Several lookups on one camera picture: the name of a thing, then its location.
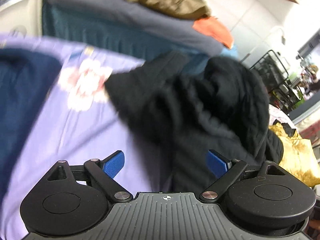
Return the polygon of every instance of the silver screw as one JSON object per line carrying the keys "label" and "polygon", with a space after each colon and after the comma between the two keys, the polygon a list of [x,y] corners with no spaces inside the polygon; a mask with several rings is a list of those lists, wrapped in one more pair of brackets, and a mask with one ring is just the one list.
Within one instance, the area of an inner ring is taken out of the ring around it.
{"label": "silver screw", "polygon": [[115,194],[115,198],[120,200],[125,200],[125,199],[128,199],[129,197],[130,197],[130,194],[125,191],[119,191]]}
{"label": "silver screw", "polygon": [[218,197],[218,194],[214,191],[206,191],[202,193],[202,196],[206,199],[215,199]]}

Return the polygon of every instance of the blue gripper pad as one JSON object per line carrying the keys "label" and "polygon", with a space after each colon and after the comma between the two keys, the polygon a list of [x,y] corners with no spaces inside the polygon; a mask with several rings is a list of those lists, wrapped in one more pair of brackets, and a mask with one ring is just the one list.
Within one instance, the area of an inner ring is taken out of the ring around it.
{"label": "blue gripper pad", "polygon": [[219,179],[230,168],[231,162],[219,153],[209,150],[206,155],[207,167]]}
{"label": "blue gripper pad", "polygon": [[124,166],[124,153],[118,151],[110,160],[104,165],[102,170],[112,179],[121,171]]}

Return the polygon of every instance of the black jacket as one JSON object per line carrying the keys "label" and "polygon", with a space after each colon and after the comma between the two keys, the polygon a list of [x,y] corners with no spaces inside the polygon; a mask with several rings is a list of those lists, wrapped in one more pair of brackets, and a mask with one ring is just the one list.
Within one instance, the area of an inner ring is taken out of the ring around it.
{"label": "black jacket", "polygon": [[199,194],[215,181],[206,166],[209,149],[249,165],[279,163],[283,145],[268,129],[259,77],[231,58],[215,57],[200,79],[180,73],[187,61],[171,52],[105,83],[130,128],[169,153],[173,190]]}

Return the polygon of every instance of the blue textured pad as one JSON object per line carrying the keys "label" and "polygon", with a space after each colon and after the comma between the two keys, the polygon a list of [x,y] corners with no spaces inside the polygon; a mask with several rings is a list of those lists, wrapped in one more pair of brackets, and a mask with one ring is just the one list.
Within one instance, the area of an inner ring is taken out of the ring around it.
{"label": "blue textured pad", "polygon": [[103,165],[102,170],[112,179],[121,171],[124,166],[124,153],[119,152],[110,161]]}
{"label": "blue textured pad", "polygon": [[207,152],[206,161],[207,167],[217,177],[217,179],[228,171],[227,164],[210,151]]}

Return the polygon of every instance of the white and pink flower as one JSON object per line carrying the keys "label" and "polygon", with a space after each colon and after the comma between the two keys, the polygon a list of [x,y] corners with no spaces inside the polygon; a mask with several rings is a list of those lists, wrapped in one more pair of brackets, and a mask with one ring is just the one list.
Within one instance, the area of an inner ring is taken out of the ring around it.
{"label": "white and pink flower", "polygon": [[58,84],[69,92],[68,108],[87,111],[93,101],[106,103],[109,96],[103,84],[111,72],[112,68],[101,67],[98,60],[92,59],[85,59],[79,68],[63,69]]}

